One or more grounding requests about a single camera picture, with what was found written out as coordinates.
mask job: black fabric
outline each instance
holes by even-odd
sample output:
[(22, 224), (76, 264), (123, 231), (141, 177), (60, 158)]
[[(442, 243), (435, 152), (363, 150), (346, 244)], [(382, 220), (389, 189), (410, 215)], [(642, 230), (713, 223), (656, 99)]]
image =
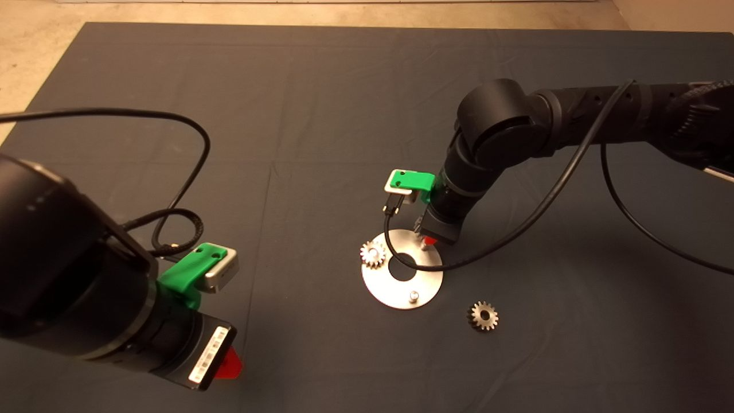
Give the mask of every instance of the black fabric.
[[(438, 171), (456, 108), (496, 77), (541, 87), (734, 77), (731, 34), (87, 24), (31, 109), (181, 112), (210, 132), (181, 207), (240, 273), (203, 311), (234, 323), (246, 373), (206, 393), (0, 342), (2, 412), (730, 412), (734, 279), (638, 233), (591, 150), (527, 234), (389, 309), (358, 250), (382, 231), (394, 168)], [(70, 177), (117, 222), (167, 205), (199, 140), (165, 121), (17, 126), (6, 154)], [(508, 170), (453, 261), (517, 225), (571, 150)], [(734, 265), (734, 191), (645, 144), (613, 146), (622, 199), (656, 234)], [(406, 206), (394, 225), (412, 227)], [(190, 235), (171, 218), (162, 240)], [(148, 245), (150, 229), (134, 232)], [(495, 305), (497, 331), (465, 318)]]

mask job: cable connector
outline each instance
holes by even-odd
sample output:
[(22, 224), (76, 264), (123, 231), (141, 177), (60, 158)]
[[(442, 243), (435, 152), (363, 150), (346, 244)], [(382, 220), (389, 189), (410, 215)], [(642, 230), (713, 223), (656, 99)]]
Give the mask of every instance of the cable connector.
[(385, 201), (385, 205), (382, 207), (382, 211), (385, 213), (385, 215), (391, 217), (397, 215), (398, 212), (400, 212), (400, 206), (402, 206), (404, 200), (405, 195), (391, 193), (390, 195), (388, 195), (388, 199), (387, 201)]

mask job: green bracket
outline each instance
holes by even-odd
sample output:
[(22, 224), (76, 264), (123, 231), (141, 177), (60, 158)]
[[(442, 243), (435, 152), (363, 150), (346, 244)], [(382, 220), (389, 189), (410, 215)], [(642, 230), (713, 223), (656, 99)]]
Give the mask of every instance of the green bracket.
[(421, 191), (421, 200), (428, 204), (431, 201), (431, 188), (436, 175), (428, 172), (415, 172), (414, 170), (401, 170), (393, 174), (390, 186), (403, 190)]
[(178, 293), (190, 309), (199, 309), (201, 293), (195, 287), (196, 280), (205, 276), (225, 256), (226, 248), (203, 243), (161, 274), (158, 283)]

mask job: concrete floor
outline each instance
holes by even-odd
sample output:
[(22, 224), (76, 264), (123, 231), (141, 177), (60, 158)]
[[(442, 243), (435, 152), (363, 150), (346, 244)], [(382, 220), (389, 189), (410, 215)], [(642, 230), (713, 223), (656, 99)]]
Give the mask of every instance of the concrete floor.
[[(611, 0), (492, 4), (58, 4), (53, 0), (0, 0), (0, 112), (26, 108), (87, 21), (629, 29)], [(0, 143), (11, 127), (0, 124)]]

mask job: black cable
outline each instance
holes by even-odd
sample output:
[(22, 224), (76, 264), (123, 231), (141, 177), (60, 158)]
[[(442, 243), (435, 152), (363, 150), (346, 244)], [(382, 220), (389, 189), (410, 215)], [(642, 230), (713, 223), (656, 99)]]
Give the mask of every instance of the black cable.
[(495, 241), (492, 245), (485, 248), (483, 251), (477, 253), (476, 255), (462, 259), (458, 262), (454, 262), (451, 264), (444, 264), (444, 265), (434, 265), (434, 266), (417, 265), (417, 264), (413, 264), (412, 262), (408, 262), (407, 260), (402, 258), (397, 251), (395, 251), (395, 248), (393, 247), (393, 243), (390, 241), (390, 235), (389, 235), (390, 234), (390, 218), (392, 218), (392, 215), (385, 214), (385, 227), (384, 227), (385, 243), (388, 245), (388, 249), (393, 254), (393, 257), (397, 259), (398, 261), (400, 261), (406, 267), (412, 268), (413, 270), (448, 271), (448, 270), (454, 270), (459, 267), (463, 267), (479, 259), (482, 259), (486, 257), (487, 255), (504, 247), (505, 245), (511, 243), (516, 238), (518, 238), (525, 231), (527, 231), (543, 215), (543, 213), (548, 209), (548, 207), (556, 199), (556, 197), (561, 192), (561, 190), (563, 190), (569, 178), (571, 177), (573, 172), (576, 170), (576, 167), (578, 167), (578, 163), (581, 161), (581, 158), (584, 157), (586, 150), (589, 149), (589, 146), (591, 146), (592, 142), (594, 141), (594, 138), (596, 137), (597, 133), (599, 132), (599, 129), (604, 124), (604, 121), (606, 121), (607, 117), (609, 116), (609, 113), (614, 108), (614, 105), (619, 101), (619, 98), (627, 90), (627, 88), (630, 87), (630, 85), (632, 85), (633, 83), (634, 83), (633, 80), (629, 80), (625, 84), (619, 86), (614, 91), (614, 93), (611, 95), (611, 97), (606, 102), (606, 104), (604, 104), (604, 107), (601, 109), (601, 111), (599, 111), (599, 115), (597, 116), (596, 120), (594, 120), (594, 123), (589, 128), (589, 131), (586, 133), (586, 136), (584, 136), (584, 139), (578, 145), (576, 152), (571, 157), (571, 160), (568, 162), (566, 169), (564, 169), (558, 181), (556, 181), (556, 183), (550, 189), (550, 191), (545, 196), (545, 198), (543, 198), (543, 200), (540, 201), (540, 204), (538, 204), (538, 206), (535, 208), (533, 213), (530, 214), (530, 216), (527, 217), (525, 221), (523, 221), (523, 223), (521, 223), (515, 230), (510, 232), (508, 235), (505, 235), (505, 237), (501, 238), (500, 240)]
[[(201, 168), (206, 162), (206, 158), (209, 156), (209, 150), (211, 148), (211, 140), (206, 130), (191, 118), (188, 118), (178, 113), (162, 112), (158, 110), (146, 110), (146, 109), (126, 109), (120, 107), (89, 107), (89, 108), (71, 108), (71, 109), (55, 109), (38, 112), (18, 112), (18, 113), (7, 113), (0, 115), (0, 123), (9, 122), (22, 122), (22, 121), (36, 121), (39, 119), (51, 119), (51, 118), (70, 118), (76, 116), (117, 116), (125, 118), (150, 118), (150, 119), (166, 119), (169, 121), (176, 121), (185, 123), (191, 126), (196, 132), (198, 132), (202, 140), (204, 141), (204, 147), (199, 156), (199, 160), (194, 165), (189, 177), (183, 182), (181, 188), (178, 190), (173, 200), (168, 205), (168, 209), (175, 208), (178, 202), (186, 194), (191, 184), (194, 182), (196, 177), (201, 171)], [(161, 220), (156, 224), (153, 230), (153, 235), (150, 238), (150, 243), (153, 244), (154, 251), (163, 248), (159, 238), (161, 236), (161, 230), (165, 224), (167, 215), (162, 216)]]
[(611, 198), (614, 200), (614, 203), (617, 205), (619, 210), (622, 212), (622, 214), (627, 218), (632, 225), (634, 225), (637, 229), (639, 229), (642, 234), (645, 234), (648, 238), (650, 238), (652, 241), (657, 243), (659, 246), (665, 248), (666, 250), (674, 253), (675, 255), (687, 259), (690, 262), (695, 262), (698, 265), (702, 265), (706, 268), (710, 268), (711, 270), (721, 271), (722, 273), (730, 274), (734, 276), (734, 268), (724, 267), (723, 265), (714, 264), (712, 262), (708, 262), (704, 259), (700, 259), (696, 256), (692, 256), (691, 254), (688, 254), (684, 251), (679, 250), (678, 248), (670, 245), (669, 243), (666, 243), (665, 241), (661, 240), (657, 236), (655, 236), (652, 232), (650, 232), (647, 228), (645, 228), (634, 216), (632, 216), (632, 213), (627, 209), (627, 207), (622, 203), (622, 199), (619, 198), (619, 195), (617, 194), (617, 190), (614, 189), (614, 184), (611, 181), (611, 175), (609, 173), (609, 164), (606, 159), (606, 144), (601, 145), (601, 170), (604, 173), (604, 182), (606, 182), (606, 187), (609, 189), (609, 195), (611, 195)]
[(191, 221), (192, 224), (194, 224), (194, 236), (186, 241), (183, 244), (172, 246), (172, 245), (162, 245), (161, 247), (154, 248), (151, 251), (148, 251), (153, 256), (170, 256), (170, 255), (176, 255), (184, 251), (190, 250), (196, 242), (201, 238), (201, 236), (204, 234), (204, 222), (199, 218), (199, 215), (196, 215), (193, 211), (189, 211), (188, 209), (182, 209), (182, 208), (166, 208), (166, 209), (160, 209), (158, 211), (153, 211), (149, 214), (143, 215), (140, 218), (135, 218), (133, 220), (130, 220), (122, 225), (120, 227), (124, 231), (132, 231), (135, 228), (139, 228), (144, 225), (148, 225), (149, 223), (152, 223), (155, 220), (161, 219), (161, 218), (167, 218), (171, 215), (180, 215), (184, 218), (187, 218), (189, 221)]

